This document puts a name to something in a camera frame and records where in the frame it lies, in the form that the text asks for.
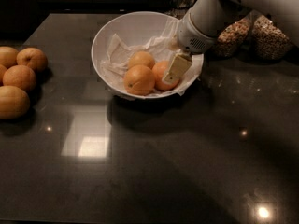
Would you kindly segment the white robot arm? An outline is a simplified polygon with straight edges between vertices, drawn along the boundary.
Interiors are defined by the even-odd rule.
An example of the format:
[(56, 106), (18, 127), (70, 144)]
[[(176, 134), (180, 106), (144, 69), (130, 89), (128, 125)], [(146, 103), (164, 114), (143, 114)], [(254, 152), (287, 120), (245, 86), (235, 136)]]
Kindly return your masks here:
[(192, 65), (193, 54), (207, 52), (218, 35), (255, 10), (273, 21), (299, 46), (299, 0), (197, 0), (179, 21), (170, 47), (180, 52), (170, 59), (163, 82), (178, 81)]

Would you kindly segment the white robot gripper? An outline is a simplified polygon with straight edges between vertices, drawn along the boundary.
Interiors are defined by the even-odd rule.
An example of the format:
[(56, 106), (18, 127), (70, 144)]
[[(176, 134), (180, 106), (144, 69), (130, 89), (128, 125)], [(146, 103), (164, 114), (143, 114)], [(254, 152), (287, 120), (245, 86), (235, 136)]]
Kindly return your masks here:
[(195, 27), (191, 13), (192, 10), (189, 9), (179, 21), (176, 36), (172, 37), (168, 43), (170, 50), (175, 51), (180, 48), (189, 53), (178, 52), (171, 57), (162, 78), (165, 84), (179, 81), (192, 65), (191, 54), (206, 53), (216, 41), (215, 37), (204, 35)]

